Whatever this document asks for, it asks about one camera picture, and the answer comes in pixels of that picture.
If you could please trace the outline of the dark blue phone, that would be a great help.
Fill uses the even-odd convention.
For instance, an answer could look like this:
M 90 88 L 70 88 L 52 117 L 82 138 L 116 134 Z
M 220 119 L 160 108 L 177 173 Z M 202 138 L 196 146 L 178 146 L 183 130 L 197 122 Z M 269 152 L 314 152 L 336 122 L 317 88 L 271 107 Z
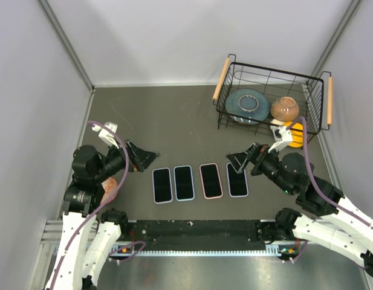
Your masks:
M 223 195 L 218 166 L 215 163 L 200 166 L 203 193 L 206 199 L 216 199 Z

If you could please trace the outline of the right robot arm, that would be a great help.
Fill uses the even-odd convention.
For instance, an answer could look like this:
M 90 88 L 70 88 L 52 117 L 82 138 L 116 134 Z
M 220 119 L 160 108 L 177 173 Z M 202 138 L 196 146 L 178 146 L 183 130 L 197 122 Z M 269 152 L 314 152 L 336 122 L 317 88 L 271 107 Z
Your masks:
M 275 232 L 317 243 L 353 260 L 373 278 L 373 219 L 360 211 L 330 182 L 313 175 L 313 165 L 299 153 L 279 157 L 268 145 L 253 143 L 227 159 L 236 173 L 249 163 L 251 176 L 265 175 L 287 195 L 295 195 L 301 209 L 336 226 L 333 230 L 302 213 L 284 208 L 276 215 Z

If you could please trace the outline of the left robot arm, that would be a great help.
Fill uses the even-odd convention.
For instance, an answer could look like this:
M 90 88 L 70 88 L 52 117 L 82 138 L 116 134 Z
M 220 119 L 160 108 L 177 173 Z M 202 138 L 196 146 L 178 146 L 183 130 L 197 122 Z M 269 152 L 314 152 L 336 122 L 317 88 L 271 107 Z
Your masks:
M 105 204 L 102 184 L 121 170 L 144 172 L 158 157 L 158 153 L 141 149 L 131 140 L 126 141 L 126 149 L 119 144 L 110 146 L 107 155 L 92 145 L 75 150 L 73 180 L 63 198 L 62 235 L 46 289 L 96 289 L 112 246 L 130 231 L 124 211 L 106 210 L 94 240 L 88 241 L 96 209 Z

